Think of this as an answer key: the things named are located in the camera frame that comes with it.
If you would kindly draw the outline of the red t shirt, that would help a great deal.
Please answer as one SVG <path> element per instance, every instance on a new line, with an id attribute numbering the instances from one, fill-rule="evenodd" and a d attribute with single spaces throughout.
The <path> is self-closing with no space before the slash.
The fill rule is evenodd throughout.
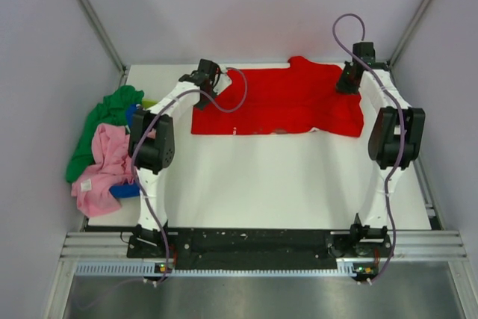
<path id="1" fill-rule="evenodd" d="M 337 65 L 302 56 L 285 68 L 229 70 L 232 84 L 203 111 L 193 110 L 194 135 L 302 134 L 327 131 L 360 137 L 360 95 L 336 92 Z"/>

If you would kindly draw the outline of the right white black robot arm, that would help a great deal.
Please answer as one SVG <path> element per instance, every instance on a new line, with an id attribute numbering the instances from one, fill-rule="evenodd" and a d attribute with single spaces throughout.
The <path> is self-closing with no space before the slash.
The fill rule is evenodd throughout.
<path id="1" fill-rule="evenodd" d="M 426 114 L 401 96 L 388 66 L 376 61 L 372 42 L 353 44 L 352 60 L 344 63 L 335 88 L 342 95 L 367 98 L 376 112 L 367 142 L 373 163 L 370 184 L 351 225 L 355 232 L 348 238 L 350 250 L 364 256 L 375 248 L 375 238 L 394 228 L 391 199 L 401 176 L 418 157 Z"/>

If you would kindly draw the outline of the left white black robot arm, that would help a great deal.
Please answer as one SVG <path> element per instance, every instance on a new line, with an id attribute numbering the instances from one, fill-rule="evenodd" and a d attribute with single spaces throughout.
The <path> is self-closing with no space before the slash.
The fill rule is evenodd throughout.
<path id="1" fill-rule="evenodd" d="M 213 105 L 215 97 L 230 84 L 219 64 L 202 59 L 157 104 L 140 108 L 132 115 L 128 153 L 140 193 L 137 224 L 142 232 L 148 233 L 143 247 L 153 256 L 164 255 L 170 245 L 164 234 L 167 224 L 164 182 L 175 157 L 176 122 L 193 108 Z"/>

